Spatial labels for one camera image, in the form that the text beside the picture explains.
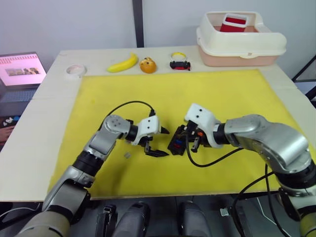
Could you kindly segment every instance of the yellow foam mat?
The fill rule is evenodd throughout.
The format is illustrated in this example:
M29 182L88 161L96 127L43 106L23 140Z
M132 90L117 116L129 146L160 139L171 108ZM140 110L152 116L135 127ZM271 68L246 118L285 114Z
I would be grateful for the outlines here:
M154 107L170 135L154 136L151 146L167 152L172 135L184 124L184 115L193 102L212 111L222 122L260 114L269 121L300 130L258 70L84 77L60 147L51 187L74 162L105 115L130 100L142 100ZM149 111L145 105L130 104L114 114L138 123ZM233 149L230 145L222 149L200 147L192 156L198 163L209 163ZM310 150L315 160L315 150L312 146ZM186 153L154 158L146 156L142 147L118 140L90 192L93 198L234 193L262 176L264 164L255 152L242 150L212 167L198 168L190 163ZM278 188L274 177L270 181L272 189ZM265 189L262 181L250 191Z

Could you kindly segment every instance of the red component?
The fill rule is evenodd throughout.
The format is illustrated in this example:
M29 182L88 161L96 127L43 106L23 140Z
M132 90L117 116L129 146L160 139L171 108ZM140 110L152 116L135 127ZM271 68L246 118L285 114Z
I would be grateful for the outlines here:
M230 23L237 24L239 26L231 26ZM227 16L223 21L220 31L221 32L244 32L246 28L246 20L235 18L233 16Z
M237 18L232 18L232 17L226 17L226 21L232 22L232 23L237 23L237 24L246 24L246 20L244 19L237 19Z

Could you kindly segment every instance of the robotic arm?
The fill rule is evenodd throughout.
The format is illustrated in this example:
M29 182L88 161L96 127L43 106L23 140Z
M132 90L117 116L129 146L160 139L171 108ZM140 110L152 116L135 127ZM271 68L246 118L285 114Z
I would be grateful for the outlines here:
M154 157L167 156L160 150L151 150L149 142L154 134L169 134L160 126L156 115L133 125L117 115L107 116L99 130L91 137L73 165L70 165L62 177L46 196L42 212L32 218L17 237L65 237L70 224L78 221L84 212L95 175L110 155L117 139L130 141L132 145L144 147L145 154Z
M282 123L268 122L260 115L247 115L221 123L213 113L192 104L185 115L186 126L177 129L168 148L182 155L184 135L199 145L220 148L231 144L257 152L275 173L287 214L300 221L301 235L316 233L316 167L306 138Z

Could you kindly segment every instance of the banana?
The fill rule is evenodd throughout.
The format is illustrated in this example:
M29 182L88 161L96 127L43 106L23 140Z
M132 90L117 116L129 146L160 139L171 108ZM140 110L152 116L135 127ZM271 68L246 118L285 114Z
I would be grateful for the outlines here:
M117 72L121 72L121 71L124 71L124 70L127 70L131 67L133 67L138 61L138 57L135 53L130 53L130 58L123 61L123 62L120 62L120 63L116 63L116 64L113 64L111 66L109 66L107 68L107 71L109 73L117 73Z

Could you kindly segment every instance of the tape roll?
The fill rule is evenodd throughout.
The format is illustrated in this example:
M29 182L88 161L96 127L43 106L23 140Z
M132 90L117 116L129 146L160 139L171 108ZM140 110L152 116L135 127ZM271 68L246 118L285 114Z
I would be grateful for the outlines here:
M174 52L170 55L172 61L182 62L187 60L187 56L182 52Z
M66 69L66 76L70 79L80 79L87 72L86 68L82 64L74 64Z

